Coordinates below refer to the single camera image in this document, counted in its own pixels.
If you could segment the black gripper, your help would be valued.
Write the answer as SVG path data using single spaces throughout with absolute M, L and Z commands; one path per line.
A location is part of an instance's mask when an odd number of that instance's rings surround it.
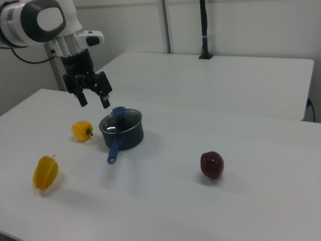
M 83 89 L 92 88 L 100 97 L 103 108 L 110 106 L 109 94 L 112 87 L 103 71 L 96 74 L 93 71 L 94 65 L 88 49 L 73 56 L 61 57 L 61 61 L 66 70 L 63 79 L 67 91 L 75 95 L 82 107 L 88 103 Z

